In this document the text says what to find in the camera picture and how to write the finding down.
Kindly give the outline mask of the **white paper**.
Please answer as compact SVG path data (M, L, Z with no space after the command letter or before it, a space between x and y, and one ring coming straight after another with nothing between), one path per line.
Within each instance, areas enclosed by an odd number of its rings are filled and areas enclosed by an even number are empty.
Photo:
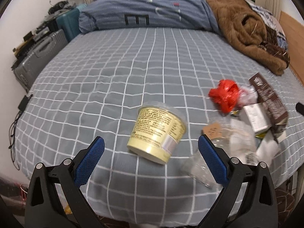
M268 167L271 166L274 157L280 152L280 147L271 130L267 132L262 139L256 151L259 162L265 162Z

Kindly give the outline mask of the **clear plastic bag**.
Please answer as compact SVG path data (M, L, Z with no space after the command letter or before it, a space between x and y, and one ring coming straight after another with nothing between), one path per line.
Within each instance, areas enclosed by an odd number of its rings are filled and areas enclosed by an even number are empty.
M240 152L231 149L229 145L222 144L222 141L213 141L216 147L224 149L227 155L231 157L240 157ZM182 165L181 172L193 178L195 181L204 184L208 188L219 186L216 183L206 161L203 159L200 151L197 149Z

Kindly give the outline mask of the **brown paper tag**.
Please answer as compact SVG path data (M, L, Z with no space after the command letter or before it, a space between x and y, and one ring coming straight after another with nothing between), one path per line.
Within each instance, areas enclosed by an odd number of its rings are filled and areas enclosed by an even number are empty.
M222 137L222 126L218 122L211 123L204 126L202 129L203 134L205 134L209 139L218 139Z

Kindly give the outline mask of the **small white carton box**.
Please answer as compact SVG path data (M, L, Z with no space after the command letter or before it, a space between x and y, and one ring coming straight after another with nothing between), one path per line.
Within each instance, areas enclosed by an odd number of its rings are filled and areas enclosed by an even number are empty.
M268 131L272 126L261 103L244 106L240 112L240 120L251 126L255 135Z

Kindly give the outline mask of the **brown snack wrapper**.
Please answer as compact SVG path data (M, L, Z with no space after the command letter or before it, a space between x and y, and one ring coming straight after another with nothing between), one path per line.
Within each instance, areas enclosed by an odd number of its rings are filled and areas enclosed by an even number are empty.
M249 83L258 93L258 102L261 103L266 111L271 123L273 135L280 136L285 132L288 121L288 111L273 89L273 87L260 74L256 73L249 79Z

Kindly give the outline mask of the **red plastic bag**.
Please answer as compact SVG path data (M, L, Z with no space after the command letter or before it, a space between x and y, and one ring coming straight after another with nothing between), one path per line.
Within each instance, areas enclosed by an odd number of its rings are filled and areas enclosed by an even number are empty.
M233 80L222 79L217 88L210 89L209 97L223 113L230 113L237 105L239 87Z

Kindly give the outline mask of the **cream instant noodle cup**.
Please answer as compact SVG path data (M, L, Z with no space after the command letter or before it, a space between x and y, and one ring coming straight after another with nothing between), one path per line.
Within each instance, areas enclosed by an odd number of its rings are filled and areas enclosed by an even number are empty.
M185 116L163 102L144 103L129 137L127 148L154 163L168 163L186 133Z

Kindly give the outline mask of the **grey checked bed sheet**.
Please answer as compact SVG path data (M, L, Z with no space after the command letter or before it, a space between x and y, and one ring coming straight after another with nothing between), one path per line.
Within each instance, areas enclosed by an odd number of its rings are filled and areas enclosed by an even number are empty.
M285 104L287 137L271 165L275 186L303 164L303 87L290 70L275 76L212 32L135 28L94 31L72 40L44 68L17 123L16 159L30 178L37 163L60 164L97 136L105 152L81 188L101 216L129 223L197 225L219 191L181 172L203 126L221 117L209 98L222 79L245 85L260 73ZM140 106L175 107L187 131L166 165L127 150Z

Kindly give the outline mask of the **grey hard suitcase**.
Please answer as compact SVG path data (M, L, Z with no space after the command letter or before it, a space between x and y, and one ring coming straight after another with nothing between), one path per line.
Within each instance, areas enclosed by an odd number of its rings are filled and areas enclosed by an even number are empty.
M46 36L40 43L26 54L22 60L17 60L12 71L22 88L29 92L33 83L47 64L68 44L62 29Z

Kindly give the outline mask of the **wooden headboard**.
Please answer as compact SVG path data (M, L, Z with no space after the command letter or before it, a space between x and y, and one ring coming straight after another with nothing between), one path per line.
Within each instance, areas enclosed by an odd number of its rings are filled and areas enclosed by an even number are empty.
M304 27L296 19L285 12L280 14L280 25L285 33L290 55L290 69L302 82L304 81L303 64L304 64Z

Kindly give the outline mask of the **teal suitcase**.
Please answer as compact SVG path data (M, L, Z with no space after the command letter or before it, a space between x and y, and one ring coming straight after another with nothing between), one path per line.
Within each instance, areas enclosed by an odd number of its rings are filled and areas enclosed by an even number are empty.
M58 28L64 31L68 42L71 42L71 40L80 34L79 14L79 9L74 8L56 18Z

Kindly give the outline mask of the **brown fleece blanket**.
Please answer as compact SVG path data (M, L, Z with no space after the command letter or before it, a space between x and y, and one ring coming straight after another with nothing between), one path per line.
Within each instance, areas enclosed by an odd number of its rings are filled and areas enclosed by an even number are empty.
M206 0L219 29L228 43L239 52L256 60L272 73L281 76L290 63L289 53L280 47L263 46L266 27L261 17L246 0Z

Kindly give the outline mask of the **patterned pillow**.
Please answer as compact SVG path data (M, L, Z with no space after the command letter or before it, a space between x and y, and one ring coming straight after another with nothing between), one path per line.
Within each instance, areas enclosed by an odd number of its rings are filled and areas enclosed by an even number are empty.
M251 9L261 17L266 27L267 37L266 40L262 42L262 45L272 45L280 47L284 51L288 51L286 35L274 15L269 10L261 6L251 3L249 3L249 5L251 6Z

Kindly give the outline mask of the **blue striped duvet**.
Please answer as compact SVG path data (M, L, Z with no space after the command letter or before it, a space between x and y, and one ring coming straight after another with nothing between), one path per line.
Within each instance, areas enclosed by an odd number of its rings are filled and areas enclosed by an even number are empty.
M220 33L206 0L93 0L79 15L79 30L169 27Z

